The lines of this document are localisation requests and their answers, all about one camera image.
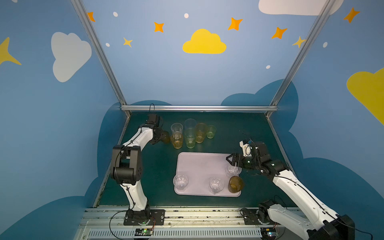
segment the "blue wall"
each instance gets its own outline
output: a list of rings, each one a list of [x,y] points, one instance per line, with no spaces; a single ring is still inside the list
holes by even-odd
[[[352,8],[360,13],[349,23],[343,19]],[[384,234],[384,125],[350,93],[347,81],[384,68],[384,32],[378,30],[383,8],[381,1],[345,0],[271,116],[300,180],[375,239]],[[357,233],[356,239],[369,236]]]
[[[253,0],[84,0],[84,5],[93,12],[92,24],[128,104],[269,105],[250,95],[285,77],[299,51],[292,44],[305,39],[316,19],[266,14]],[[228,30],[231,18],[243,19],[238,31]],[[164,23],[163,32],[154,31],[154,22]],[[272,39],[277,27],[287,30]],[[225,52],[184,52],[183,44],[201,28],[218,34]],[[131,47],[123,45],[124,38],[132,40]]]
[[[0,22],[21,63],[0,52],[0,239],[71,239],[125,114],[93,49],[68,81],[53,74],[55,32],[89,43],[70,0],[2,1]]]

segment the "cup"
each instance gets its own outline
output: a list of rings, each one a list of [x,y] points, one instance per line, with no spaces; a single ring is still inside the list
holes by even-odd
[[[196,125],[196,142],[202,143],[207,135],[207,125],[205,123],[198,123]]]
[[[213,125],[208,125],[207,127],[207,138],[213,138],[216,133],[216,127]]]
[[[184,191],[188,185],[188,177],[183,174],[176,174],[176,176],[173,178],[173,185],[175,185],[175,188],[177,188],[179,191]]]
[[[229,163],[225,166],[225,174],[228,178],[238,176],[241,173],[241,170],[242,169],[240,167],[232,166]]]
[[[179,149],[183,146],[183,125],[181,123],[174,123],[170,127],[172,136],[170,140],[174,148]]]
[[[231,193],[237,193],[241,191],[245,186],[244,181],[239,176],[233,176],[229,179],[228,190]]]
[[[196,120],[189,118],[184,122],[185,130],[185,144],[187,148],[194,148],[196,144]]]
[[[209,179],[209,187],[211,189],[211,193],[217,194],[224,189],[224,181],[219,177],[211,177]]]

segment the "brown cup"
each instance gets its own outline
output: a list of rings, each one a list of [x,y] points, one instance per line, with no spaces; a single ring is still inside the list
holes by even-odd
[[[241,191],[245,186],[244,181],[239,176],[233,176],[229,179],[228,190],[231,193],[237,193]]]

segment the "green mat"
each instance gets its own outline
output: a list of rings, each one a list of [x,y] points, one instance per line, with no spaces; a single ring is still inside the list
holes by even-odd
[[[131,139],[137,132],[138,126],[147,120],[148,112],[134,112],[129,120],[122,143]],[[255,172],[243,169],[240,177],[245,187],[239,197],[208,197],[178,195],[172,183],[176,173],[177,156],[181,152],[211,152],[228,153],[242,152],[239,146],[241,140],[252,137],[253,141],[262,141],[267,145],[272,159],[284,161],[279,146],[273,136],[266,117],[263,113],[188,113],[188,112],[159,112],[164,120],[163,129],[170,132],[170,126],[179,122],[184,124],[188,118],[207,125],[215,125],[216,135],[213,139],[206,138],[203,143],[196,143],[193,149],[183,147],[175,149],[172,143],[149,143],[142,150],[144,172],[141,184],[144,194],[151,206],[222,206],[222,207],[257,207],[259,203],[273,199],[275,195],[281,197],[288,207],[295,204],[288,196],[264,176],[253,176]],[[284,206],[279,198],[276,200]],[[123,189],[109,177],[99,205],[129,205]]]

